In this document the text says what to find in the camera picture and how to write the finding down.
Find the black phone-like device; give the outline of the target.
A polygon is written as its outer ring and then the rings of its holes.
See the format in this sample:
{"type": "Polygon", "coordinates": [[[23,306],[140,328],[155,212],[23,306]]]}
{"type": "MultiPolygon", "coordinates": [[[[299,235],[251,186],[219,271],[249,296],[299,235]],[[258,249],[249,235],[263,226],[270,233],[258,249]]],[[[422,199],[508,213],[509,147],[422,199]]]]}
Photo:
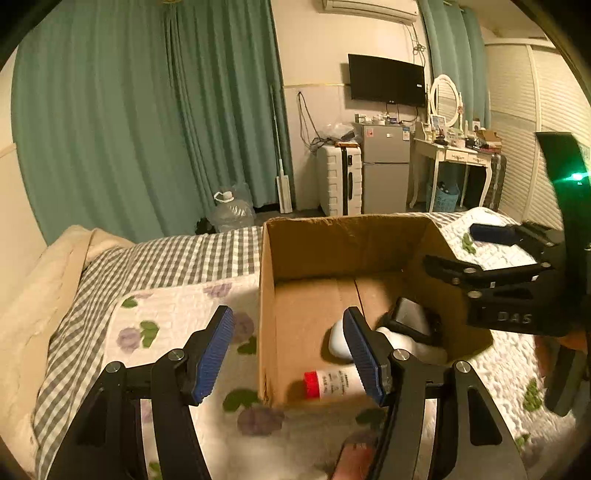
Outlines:
{"type": "Polygon", "coordinates": [[[442,345],[441,317],[409,298],[399,298],[382,324],[394,333],[409,336],[415,342],[430,346],[442,345]]]}

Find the white round bottle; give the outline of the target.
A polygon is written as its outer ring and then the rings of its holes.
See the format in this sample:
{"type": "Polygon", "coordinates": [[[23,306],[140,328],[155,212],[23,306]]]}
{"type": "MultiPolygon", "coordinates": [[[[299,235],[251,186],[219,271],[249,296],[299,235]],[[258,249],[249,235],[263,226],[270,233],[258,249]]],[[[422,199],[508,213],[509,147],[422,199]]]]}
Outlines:
{"type": "MultiPolygon", "coordinates": [[[[424,363],[433,365],[445,365],[448,363],[448,353],[444,348],[417,342],[410,336],[394,332],[386,327],[377,328],[377,331],[389,340],[394,349],[406,350],[424,363]]],[[[329,354],[339,361],[344,361],[348,364],[353,362],[348,343],[346,343],[342,320],[335,323],[329,331],[328,349],[329,354]]]]}

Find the pink rose tin box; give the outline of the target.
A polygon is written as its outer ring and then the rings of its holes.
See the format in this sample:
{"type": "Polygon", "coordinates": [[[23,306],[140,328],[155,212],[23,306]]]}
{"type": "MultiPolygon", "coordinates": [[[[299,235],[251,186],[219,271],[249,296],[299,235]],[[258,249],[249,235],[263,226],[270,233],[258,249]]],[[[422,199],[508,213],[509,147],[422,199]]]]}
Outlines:
{"type": "Polygon", "coordinates": [[[332,472],[332,480],[365,480],[377,447],[369,443],[346,443],[332,472]]]}

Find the red capped white bottle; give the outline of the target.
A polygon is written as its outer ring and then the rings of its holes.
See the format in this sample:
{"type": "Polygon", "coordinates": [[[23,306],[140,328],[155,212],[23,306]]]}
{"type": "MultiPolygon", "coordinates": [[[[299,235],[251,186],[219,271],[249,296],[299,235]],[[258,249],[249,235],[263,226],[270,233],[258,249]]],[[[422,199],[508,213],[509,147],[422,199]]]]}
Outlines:
{"type": "Polygon", "coordinates": [[[341,398],[365,394],[361,377],[353,365],[304,373],[307,399],[341,398]]]}

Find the blue laundry basket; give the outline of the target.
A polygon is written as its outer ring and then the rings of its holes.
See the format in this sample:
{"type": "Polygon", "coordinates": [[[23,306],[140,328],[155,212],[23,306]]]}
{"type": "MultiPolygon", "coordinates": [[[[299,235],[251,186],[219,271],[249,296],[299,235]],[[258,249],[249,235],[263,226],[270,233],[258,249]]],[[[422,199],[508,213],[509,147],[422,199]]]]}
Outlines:
{"type": "Polygon", "coordinates": [[[428,212],[452,213],[456,210],[460,189],[456,183],[446,184],[440,181],[433,190],[431,183],[426,187],[426,209],[428,212]]]}

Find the white dressing table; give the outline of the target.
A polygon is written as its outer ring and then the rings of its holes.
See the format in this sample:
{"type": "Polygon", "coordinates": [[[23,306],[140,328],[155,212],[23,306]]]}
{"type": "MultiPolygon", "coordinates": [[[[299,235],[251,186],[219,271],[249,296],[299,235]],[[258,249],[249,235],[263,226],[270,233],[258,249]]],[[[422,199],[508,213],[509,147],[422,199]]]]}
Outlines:
{"type": "Polygon", "coordinates": [[[478,206],[483,207],[493,178],[493,156],[494,153],[484,150],[474,150],[453,146],[443,146],[415,137],[413,139],[414,151],[428,159],[434,164],[434,173],[432,176],[431,200],[427,211],[434,211],[437,183],[439,178],[440,165],[443,163],[459,164],[465,167],[464,182],[467,182],[469,169],[471,167],[484,168],[486,172],[485,183],[481,192],[478,206]]]}

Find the white floral quilt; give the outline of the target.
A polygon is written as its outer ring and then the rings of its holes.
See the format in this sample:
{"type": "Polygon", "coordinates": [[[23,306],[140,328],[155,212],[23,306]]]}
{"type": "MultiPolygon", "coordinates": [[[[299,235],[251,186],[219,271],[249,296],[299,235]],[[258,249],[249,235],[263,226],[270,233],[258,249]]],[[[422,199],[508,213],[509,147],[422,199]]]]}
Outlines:
{"type": "Polygon", "coordinates": [[[577,422],[544,406],[533,339],[469,326],[461,292],[422,265],[426,255],[465,258],[462,237],[475,221],[508,222],[483,208],[273,219],[108,251],[100,259],[112,298],[103,358],[152,362],[204,327],[217,306],[231,307],[235,334],[221,374],[192,410],[211,475],[324,479],[342,443],[377,432],[384,415],[361,393],[308,399],[304,374],[335,367],[325,337],[346,308],[376,326],[407,297],[441,316],[448,359],[474,365],[538,479],[577,422]]]}

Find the white louvred wardrobe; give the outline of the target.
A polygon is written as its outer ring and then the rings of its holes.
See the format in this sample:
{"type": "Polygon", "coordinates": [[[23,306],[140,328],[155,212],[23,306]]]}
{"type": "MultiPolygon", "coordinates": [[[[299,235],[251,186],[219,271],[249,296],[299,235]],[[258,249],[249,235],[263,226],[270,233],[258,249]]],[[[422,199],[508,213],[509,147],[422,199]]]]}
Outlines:
{"type": "Polygon", "coordinates": [[[556,49],[541,43],[489,43],[491,128],[507,158],[499,210],[560,229],[562,216],[535,134],[570,132],[590,163],[590,105],[556,49]]]}

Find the white oval vanity mirror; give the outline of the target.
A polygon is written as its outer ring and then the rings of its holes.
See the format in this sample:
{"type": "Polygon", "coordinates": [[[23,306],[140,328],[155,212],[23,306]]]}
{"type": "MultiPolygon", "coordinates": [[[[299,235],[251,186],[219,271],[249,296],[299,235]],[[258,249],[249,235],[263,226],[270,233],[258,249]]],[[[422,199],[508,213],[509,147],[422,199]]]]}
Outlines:
{"type": "Polygon", "coordinates": [[[455,82],[446,74],[437,76],[428,95],[430,119],[436,128],[458,127],[463,115],[463,98],[455,82]]]}

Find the beige pillow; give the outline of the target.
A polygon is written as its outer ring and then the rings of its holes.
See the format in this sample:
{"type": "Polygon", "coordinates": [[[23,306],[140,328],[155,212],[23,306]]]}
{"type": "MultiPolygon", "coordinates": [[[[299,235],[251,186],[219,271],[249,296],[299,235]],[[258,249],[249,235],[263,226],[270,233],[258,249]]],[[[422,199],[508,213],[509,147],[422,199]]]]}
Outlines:
{"type": "Polygon", "coordinates": [[[74,302],[84,268],[111,248],[133,245],[101,229],[69,227],[1,313],[1,438],[27,477],[35,469],[33,416],[50,339],[74,302]]]}

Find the white suitcase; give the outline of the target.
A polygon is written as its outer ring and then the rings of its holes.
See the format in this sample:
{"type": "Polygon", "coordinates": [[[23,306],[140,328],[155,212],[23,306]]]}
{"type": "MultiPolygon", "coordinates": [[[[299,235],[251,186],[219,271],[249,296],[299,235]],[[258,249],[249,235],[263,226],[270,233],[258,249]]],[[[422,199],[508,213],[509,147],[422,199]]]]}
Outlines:
{"type": "Polygon", "coordinates": [[[318,197],[325,216],[362,214],[362,150],[356,143],[322,146],[315,153],[318,197]]]}

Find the teal right curtain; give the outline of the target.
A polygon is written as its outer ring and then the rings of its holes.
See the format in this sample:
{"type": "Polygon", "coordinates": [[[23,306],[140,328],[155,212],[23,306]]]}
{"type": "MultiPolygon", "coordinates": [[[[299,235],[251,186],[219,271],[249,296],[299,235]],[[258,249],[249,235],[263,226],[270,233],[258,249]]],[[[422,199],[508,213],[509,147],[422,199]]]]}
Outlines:
{"type": "Polygon", "coordinates": [[[476,13],[457,1],[419,1],[435,77],[446,74],[462,94],[464,116],[491,126],[488,58],[476,13]]]}

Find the teal curtain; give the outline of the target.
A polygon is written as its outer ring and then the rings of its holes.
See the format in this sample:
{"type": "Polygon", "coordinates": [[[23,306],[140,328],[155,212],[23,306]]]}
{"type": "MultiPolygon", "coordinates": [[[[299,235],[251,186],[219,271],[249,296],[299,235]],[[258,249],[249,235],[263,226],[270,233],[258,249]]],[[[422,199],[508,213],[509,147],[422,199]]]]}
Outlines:
{"type": "Polygon", "coordinates": [[[273,87],[290,143],[267,1],[63,1],[21,41],[11,120],[41,234],[190,234],[213,195],[277,200],[273,87]]]}
{"type": "Polygon", "coordinates": [[[446,74],[462,94],[464,116],[491,126],[488,58],[476,13],[457,1],[419,1],[435,77],[446,74]]]}

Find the clear water jug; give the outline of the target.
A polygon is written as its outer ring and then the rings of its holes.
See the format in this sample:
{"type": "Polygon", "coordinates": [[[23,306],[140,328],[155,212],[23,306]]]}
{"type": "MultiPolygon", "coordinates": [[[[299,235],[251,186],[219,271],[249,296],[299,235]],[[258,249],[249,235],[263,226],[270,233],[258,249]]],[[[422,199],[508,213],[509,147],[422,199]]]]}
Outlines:
{"type": "Polygon", "coordinates": [[[245,199],[236,198],[231,190],[218,191],[213,199],[215,207],[208,216],[208,221],[217,233],[249,228],[256,223],[252,205],[245,199]]]}

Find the black wall television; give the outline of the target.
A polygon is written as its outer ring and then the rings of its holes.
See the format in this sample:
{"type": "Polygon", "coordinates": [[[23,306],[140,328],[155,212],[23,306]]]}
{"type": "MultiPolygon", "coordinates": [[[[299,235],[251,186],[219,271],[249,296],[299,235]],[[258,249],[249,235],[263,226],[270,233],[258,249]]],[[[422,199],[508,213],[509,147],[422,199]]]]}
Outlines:
{"type": "Polygon", "coordinates": [[[425,68],[413,63],[349,54],[353,100],[426,107],[425,68]]]}

